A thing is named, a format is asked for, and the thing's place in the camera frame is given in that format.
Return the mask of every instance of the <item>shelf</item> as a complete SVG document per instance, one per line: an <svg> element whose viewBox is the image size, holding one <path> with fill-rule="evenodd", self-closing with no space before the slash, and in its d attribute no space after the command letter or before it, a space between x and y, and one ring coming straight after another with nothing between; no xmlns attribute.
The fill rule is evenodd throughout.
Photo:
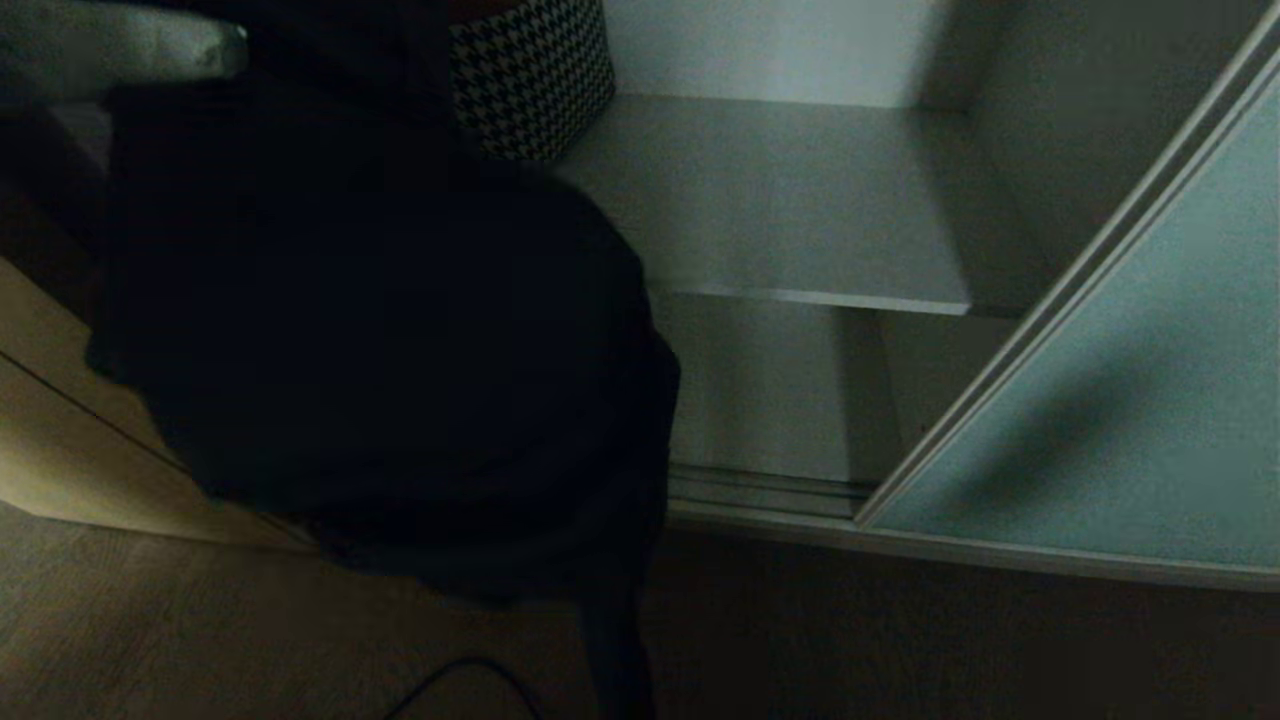
<svg viewBox="0 0 1280 720"><path fill-rule="evenodd" d="M873 313L659 295L654 319L684 369L673 462L850 483L901 460Z"/></svg>
<svg viewBox="0 0 1280 720"><path fill-rule="evenodd" d="M1016 316L1050 279L960 114L622 95L558 170L659 291Z"/></svg>

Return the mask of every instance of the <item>dark fabric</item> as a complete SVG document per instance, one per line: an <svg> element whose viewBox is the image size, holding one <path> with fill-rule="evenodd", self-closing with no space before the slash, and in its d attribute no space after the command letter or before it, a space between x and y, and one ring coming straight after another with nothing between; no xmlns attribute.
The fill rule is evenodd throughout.
<svg viewBox="0 0 1280 720"><path fill-rule="evenodd" d="M625 568L599 568L579 596L582 646L605 720L652 720L655 715L639 615L640 584Z"/></svg>
<svg viewBox="0 0 1280 720"><path fill-rule="evenodd" d="M607 548L641 571L678 365L636 255L581 193L466 151L404 40L434 31L388 28L404 4L211 5L250 27L250 72L111 100L91 364L209 495L352 566L536 584Z"/></svg>

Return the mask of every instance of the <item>wooden floor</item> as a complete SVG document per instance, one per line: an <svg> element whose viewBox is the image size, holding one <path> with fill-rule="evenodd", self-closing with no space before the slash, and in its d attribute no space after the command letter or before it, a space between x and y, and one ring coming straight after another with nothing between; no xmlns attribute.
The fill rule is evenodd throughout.
<svg viewBox="0 0 1280 720"><path fill-rule="evenodd" d="M663 717L1280 717L1280 601L671 534L644 632ZM465 653L593 716L572 618L449 610L317 559L0 506L0 717L376 720ZM522 719L498 680L410 720Z"/></svg>

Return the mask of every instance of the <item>houndstooth box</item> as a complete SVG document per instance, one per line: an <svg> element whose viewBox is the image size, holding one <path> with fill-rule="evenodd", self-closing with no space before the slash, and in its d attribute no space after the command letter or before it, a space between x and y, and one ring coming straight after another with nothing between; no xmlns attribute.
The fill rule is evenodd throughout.
<svg viewBox="0 0 1280 720"><path fill-rule="evenodd" d="M616 91L602 0L527 0L451 33L458 123L490 158L557 160Z"/></svg>

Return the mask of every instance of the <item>wardrobe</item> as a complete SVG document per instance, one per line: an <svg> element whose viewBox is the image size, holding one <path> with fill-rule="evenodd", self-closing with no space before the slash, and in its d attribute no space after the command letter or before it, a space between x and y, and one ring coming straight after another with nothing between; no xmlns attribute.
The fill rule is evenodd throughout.
<svg viewBox="0 0 1280 720"><path fill-rule="evenodd" d="M556 172L682 360L676 525L1280 589L1280 5L604 3L618 96ZM0 500L302 547L0 293Z"/></svg>

